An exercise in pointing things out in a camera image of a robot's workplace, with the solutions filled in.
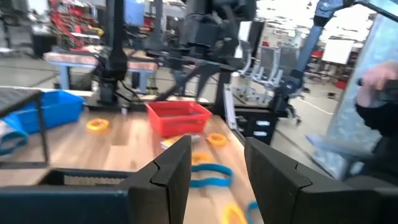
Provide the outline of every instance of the wooden tabletop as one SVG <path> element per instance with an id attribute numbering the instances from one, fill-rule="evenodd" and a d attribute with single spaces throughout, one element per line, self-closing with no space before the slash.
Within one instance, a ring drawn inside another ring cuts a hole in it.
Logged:
<path id="1" fill-rule="evenodd" d="M 102 133 L 87 130 L 86 122 L 94 118 L 108 119 L 111 127 Z M 205 139 L 210 133 L 225 135 L 228 144 L 213 147 Z M 137 171 L 164 151 L 160 148 L 162 138 L 152 130 L 145 113 L 123 116 L 84 112 L 80 122 L 51 129 L 47 136 L 52 167 Z M 33 135 L 29 145 L 9 159 L 37 161 L 41 159 L 40 150 L 39 136 Z M 184 223 L 221 223 L 227 205 L 237 204 L 244 209 L 254 200 L 246 172 L 243 145 L 220 117 L 213 116 L 209 119 L 203 136 L 193 146 L 193 153 L 195 152 L 208 153 L 214 162 L 230 167 L 234 179 L 230 188 L 190 189 Z M 45 173 L 45 169 L 0 170 L 0 185 L 32 185 Z M 207 175 L 209 174 L 201 173 L 200 178 Z"/>
<path id="2" fill-rule="evenodd" d="M 88 50 L 92 53 L 97 53 L 102 50 L 102 46 L 86 46 L 84 47 L 85 50 Z M 124 49 L 126 55 L 129 55 L 133 49 Z M 137 52 L 132 55 L 138 58 L 150 58 L 146 56 L 144 51 L 138 50 Z M 83 65 L 92 65 L 95 66 L 97 64 L 97 60 L 92 56 L 86 55 L 73 55 L 73 54 L 62 54 L 56 52 L 48 52 L 44 54 L 44 60 L 48 62 L 58 62 L 58 63 L 75 63 L 75 64 L 83 64 Z M 140 69 L 140 70 L 151 70 L 156 71 L 158 66 L 156 63 L 152 62 L 137 62 L 137 61 L 129 61 L 127 63 L 128 69 Z"/>

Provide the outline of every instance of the blue table leg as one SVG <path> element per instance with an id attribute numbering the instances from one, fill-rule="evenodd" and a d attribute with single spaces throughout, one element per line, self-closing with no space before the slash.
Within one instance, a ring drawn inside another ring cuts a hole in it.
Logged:
<path id="1" fill-rule="evenodd" d="M 70 87 L 70 68 L 68 66 L 59 66 L 60 86 L 62 90 L 69 90 Z"/>
<path id="2" fill-rule="evenodd" d="M 140 93 L 147 93 L 148 78 L 152 75 L 152 72 L 140 71 L 139 75 L 139 91 Z"/>

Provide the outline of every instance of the black sleeve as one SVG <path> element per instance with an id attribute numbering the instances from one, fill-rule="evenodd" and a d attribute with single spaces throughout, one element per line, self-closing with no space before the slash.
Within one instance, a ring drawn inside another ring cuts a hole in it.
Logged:
<path id="1" fill-rule="evenodd" d="M 398 105 L 386 103 L 378 108 L 364 108 L 355 104 L 356 111 L 366 126 L 378 130 L 382 136 L 389 137 L 398 131 Z"/>

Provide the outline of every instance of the red bin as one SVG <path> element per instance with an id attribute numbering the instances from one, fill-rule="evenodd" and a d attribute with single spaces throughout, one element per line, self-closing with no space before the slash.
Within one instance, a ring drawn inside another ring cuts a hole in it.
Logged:
<path id="1" fill-rule="evenodd" d="M 160 101 L 147 103 L 152 129 L 163 138 L 201 133 L 211 112 L 192 101 Z"/>

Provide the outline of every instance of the blue rubber band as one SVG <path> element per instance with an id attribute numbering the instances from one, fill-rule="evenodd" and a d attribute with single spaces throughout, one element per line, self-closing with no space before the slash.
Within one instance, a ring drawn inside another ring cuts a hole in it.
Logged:
<path id="1" fill-rule="evenodd" d="M 191 180 L 189 187 L 206 187 L 206 186 L 219 186 L 219 187 L 229 187 L 232 184 L 233 172 L 230 168 L 219 165 L 219 164 L 199 164 L 197 166 L 192 166 L 192 172 L 201 171 L 214 171 L 221 174 L 227 175 L 225 179 L 218 177 L 208 177 L 202 180 Z"/>
<path id="2" fill-rule="evenodd" d="M 257 201 L 250 202 L 249 205 L 246 207 L 244 216 L 246 217 L 248 224 L 254 224 L 254 220 L 251 218 L 250 213 L 255 209 L 259 209 L 259 205 L 257 204 Z"/>
<path id="3" fill-rule="evenodd" d="M 17 148 L 25 146 L 28 140 L 28 134 L 23 133 L 20 131 L 13 131 L 7 133 L 0 137 L 0 156 L 10 155 L 12 154 Z M 11 141 L 13 139 L 20 139 L 16 142 L 13 146 L 10 147 L 3 147 L 5 142 Z"/>

